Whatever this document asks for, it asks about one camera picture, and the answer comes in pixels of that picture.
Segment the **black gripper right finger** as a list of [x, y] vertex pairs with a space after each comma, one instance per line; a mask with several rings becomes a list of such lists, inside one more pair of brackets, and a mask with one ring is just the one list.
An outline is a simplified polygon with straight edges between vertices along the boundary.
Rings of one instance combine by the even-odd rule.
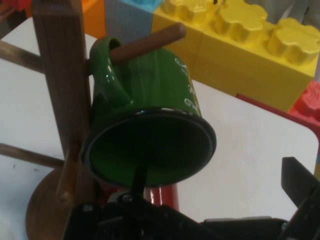
[[320, 181], [295, 157], [284, 157], [281, 187], [297, 211], [282, 230], [280, 240], [320, 238]]

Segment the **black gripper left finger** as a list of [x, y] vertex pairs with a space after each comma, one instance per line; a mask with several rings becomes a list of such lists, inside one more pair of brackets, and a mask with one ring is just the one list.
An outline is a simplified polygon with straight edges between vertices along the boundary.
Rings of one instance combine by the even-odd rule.
[[64, 240], [216, 240], [218, 235], [168, 206], [144, 199], [147, 170], [135, 170], [130, 192], [105, 207], [84, 203], [74, 207]]

